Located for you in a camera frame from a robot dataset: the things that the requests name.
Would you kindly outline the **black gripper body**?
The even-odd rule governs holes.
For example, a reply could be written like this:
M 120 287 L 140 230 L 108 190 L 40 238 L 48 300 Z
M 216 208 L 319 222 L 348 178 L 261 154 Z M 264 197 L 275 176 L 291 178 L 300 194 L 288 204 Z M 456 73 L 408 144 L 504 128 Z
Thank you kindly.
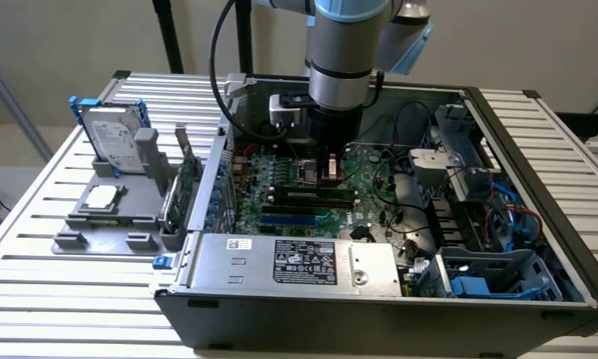
M 307 115 L 307 132 L 319 148 L 343 148 L 359 137 L 363 106 L 345 111 L 319 106 Z

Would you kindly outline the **green RAM stick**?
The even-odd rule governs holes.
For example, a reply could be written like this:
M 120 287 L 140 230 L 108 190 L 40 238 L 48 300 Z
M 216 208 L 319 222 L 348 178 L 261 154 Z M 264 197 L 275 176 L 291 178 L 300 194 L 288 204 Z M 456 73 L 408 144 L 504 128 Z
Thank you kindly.
M 287 197 L 323 198 L 328 200 L 351 200 L 355 198 L 355 191 L 327 190 L 319 188 L 291 188 L 284 192 Z

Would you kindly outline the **black RAM slot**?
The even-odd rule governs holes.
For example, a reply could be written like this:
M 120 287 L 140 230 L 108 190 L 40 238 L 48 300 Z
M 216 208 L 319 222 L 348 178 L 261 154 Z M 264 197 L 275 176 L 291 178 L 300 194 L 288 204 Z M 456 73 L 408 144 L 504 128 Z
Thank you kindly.
M 327 209 L 352 209 L 355 207 L 355 201 L 349 200 L 292 200 L 288 198 L 277 197 L 272 202 L 273 206 L 292 206 L 292 207 L 311 207 L 311 208 L 327 208 Z

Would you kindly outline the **blue expansion slot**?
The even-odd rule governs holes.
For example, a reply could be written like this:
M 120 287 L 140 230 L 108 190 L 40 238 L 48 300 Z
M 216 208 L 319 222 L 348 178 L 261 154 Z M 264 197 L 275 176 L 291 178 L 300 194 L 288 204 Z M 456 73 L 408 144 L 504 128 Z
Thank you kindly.
M 281 224 L 281 225 L 303 225 L 319 226 L 325 221 L 329 215 L 261 215 L 260 222 L 263 224 Z

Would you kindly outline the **CPU socket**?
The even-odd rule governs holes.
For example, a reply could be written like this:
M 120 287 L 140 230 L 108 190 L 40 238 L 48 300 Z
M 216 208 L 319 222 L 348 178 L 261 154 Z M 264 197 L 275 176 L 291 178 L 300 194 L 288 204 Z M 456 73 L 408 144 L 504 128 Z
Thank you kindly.
M 292 177 L 292 182 L 300 184 L 316 185 L 319 182 L 317 165 L 313 159 L 300 159 L 296 165 L 296 174 Z

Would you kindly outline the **green motherboard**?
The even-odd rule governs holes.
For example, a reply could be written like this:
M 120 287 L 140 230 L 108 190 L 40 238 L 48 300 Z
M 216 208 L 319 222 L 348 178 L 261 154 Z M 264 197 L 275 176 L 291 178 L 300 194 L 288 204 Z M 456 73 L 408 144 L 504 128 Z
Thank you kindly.
M 307 148 L 240 148 L 232 163 L 239 234 L 389 242 L 403 220 L 395 206 L 396 182 L 387 147 L 351 144 L 343 156 L 343 182 L 320 185 Z

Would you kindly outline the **open black PC case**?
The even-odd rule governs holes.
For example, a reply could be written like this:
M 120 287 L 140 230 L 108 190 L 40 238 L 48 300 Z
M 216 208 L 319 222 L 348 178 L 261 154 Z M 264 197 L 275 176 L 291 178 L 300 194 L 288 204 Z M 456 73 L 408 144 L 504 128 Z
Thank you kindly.
M 308 81 L 233 74 L 173 283 L 187 347 L 517 358 L 598 337 L 598 109 L 391 83 L 316 158 Z

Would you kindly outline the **silver power supply unit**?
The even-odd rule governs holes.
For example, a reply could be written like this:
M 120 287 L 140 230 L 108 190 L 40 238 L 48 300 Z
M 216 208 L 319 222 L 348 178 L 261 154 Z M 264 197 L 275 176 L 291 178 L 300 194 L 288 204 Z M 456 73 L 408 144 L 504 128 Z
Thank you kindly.
M 193 243 L 188 288 L 220 295 L 399 297 L 387 243 L 209 233 Z

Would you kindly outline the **green graphics card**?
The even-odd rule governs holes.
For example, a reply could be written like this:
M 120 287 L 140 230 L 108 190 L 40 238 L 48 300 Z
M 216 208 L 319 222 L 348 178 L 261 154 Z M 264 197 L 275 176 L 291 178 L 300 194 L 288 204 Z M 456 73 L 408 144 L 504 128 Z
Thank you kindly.
M 175 234 L 185 220 L 193 195 L 193 184 L 200 179 L 200 160 L 193 154 L 192 143 L 188 139 L 187 124 L 176 124 L 176 139 L 184 155 L 184 161 L 169 182 L 164 203 L 160 210 L 159 221 L 161 229 Z

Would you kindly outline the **black tripod pole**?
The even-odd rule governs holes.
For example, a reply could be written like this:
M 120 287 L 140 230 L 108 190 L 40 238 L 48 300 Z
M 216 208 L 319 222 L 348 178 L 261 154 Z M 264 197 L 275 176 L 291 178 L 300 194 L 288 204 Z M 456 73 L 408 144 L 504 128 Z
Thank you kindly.
M 184 63 L 172 14 L 172 2 L 171 0 L 152 0 L 152 5 L 159 21 L 160 34 L 164 42 L 164 50 L 171 72 L 175 74 L 184 74 Z

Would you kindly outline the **grey parts rack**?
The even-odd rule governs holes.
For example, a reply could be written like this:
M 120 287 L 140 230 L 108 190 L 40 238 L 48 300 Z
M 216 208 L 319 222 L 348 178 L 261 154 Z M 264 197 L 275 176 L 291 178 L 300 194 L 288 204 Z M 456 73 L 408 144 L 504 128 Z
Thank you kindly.
M 153 128 L 141 128 L 135 136 L 145 170 L 143 174 L 121 173 L 108 162 L 99 158 L 93 161 L 95 175 L 65 216 L 65 226 L 53 237 L 52 251 L 56 254 L 155 256 L 183 248 L 192 200 L 180 229 L 175 234 L 165 233 L 159 215 L 169 182 L 180 166 L 169 164 L 167 154 L 159 150 L 157 139 L 159 133 Z M 199 181 L 193 184 L 192 199 Z M 117 187 L 117 196 L 104 209 L 85 205 L 85 198 L 96 185 Z

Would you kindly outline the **grey drive cage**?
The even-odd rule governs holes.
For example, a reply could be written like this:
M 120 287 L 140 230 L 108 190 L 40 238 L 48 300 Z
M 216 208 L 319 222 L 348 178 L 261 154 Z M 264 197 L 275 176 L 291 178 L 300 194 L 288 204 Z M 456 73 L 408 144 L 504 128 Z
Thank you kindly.
M 529 249 L 472 252 L 439 250 L 455 298 L 582 302 L 582 294 L 564 275 Z

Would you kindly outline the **CPU chip silver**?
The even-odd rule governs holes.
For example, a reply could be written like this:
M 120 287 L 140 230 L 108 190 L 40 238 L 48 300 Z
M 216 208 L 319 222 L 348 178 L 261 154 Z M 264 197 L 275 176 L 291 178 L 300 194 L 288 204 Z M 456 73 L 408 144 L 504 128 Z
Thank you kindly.
M 85 198 L 85 205 L 89 208 L 104 209 L 111 205 L 117 196 L 117 187 L 113 185 L 93 186 L 88 197 Z

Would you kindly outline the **hard disk in blue bracket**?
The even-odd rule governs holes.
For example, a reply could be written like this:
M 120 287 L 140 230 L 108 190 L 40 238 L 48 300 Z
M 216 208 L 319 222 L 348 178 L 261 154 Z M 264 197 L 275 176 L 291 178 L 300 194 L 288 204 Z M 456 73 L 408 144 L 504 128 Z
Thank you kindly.
M 143 174 L 141 155 L 135 141 L 140 128 L 149 128 L 145 102 L 133 104 L 103 102 L 99 98 L 69 98 L 69 108 L 83 126 L 97 158 L 119 172 Z

